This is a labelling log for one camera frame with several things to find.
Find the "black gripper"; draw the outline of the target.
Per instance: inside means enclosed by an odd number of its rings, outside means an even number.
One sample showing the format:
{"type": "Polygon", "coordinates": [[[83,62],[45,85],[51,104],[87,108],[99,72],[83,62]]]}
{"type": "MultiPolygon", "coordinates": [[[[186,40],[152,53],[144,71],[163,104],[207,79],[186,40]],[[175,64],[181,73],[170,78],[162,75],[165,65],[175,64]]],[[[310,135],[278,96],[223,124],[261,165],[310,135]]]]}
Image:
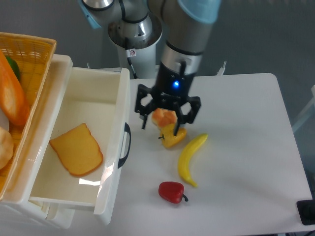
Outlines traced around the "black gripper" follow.
{"type": "Polygon", "coordinates": [[[172,71],[161,64],[152,88],[143,84],[138,85],[134,111],[143,120],[142,129],[146,127],[148,115],[157,107],[175,111],[177,122],[173,130],[174,136],[177,136],[181,125],[194,122],[201,108],[201,100],[198,96],[188,96],[194,74],[186,74],[187,69],[188,64],[185,61],[179,63],[179,71],[172,71]],[[190,110],[183,114],[181,107],[186,103],[190,105],[190,110]]]}

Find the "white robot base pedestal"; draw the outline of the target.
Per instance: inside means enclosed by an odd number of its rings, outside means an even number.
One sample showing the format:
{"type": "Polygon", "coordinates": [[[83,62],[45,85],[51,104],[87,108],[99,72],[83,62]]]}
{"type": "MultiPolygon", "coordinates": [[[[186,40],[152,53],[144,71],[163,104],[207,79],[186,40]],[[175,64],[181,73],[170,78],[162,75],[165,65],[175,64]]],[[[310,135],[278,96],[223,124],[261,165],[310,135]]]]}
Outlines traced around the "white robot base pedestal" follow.
{"type": "Polygon", "coordinates": [[[148,14],[140,22],[112,22],[108,34],[116,46],[120,67],[130,71],[132,79],[153,78],[156,73],[156,44],[162,36],[160,20],[148,14]]]}

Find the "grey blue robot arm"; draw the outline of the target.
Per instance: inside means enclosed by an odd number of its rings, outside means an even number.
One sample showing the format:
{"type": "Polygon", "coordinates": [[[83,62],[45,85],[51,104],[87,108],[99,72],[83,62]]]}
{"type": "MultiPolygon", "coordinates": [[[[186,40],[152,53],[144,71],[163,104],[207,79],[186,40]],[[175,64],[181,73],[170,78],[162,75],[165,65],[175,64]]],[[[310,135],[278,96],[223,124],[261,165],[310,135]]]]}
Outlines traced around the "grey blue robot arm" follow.
{"type": "Polygon", "coordinates": [[[218,17],[218,0],[81,0],[93,29],[105,28],[119,51],[120,65],[133,79],[154,76],[153,87],[139,85],[135,111],[143,121],[157,108],[177,115],[174,134],[193,123],[200,98],[189,90],[218,17]]]}

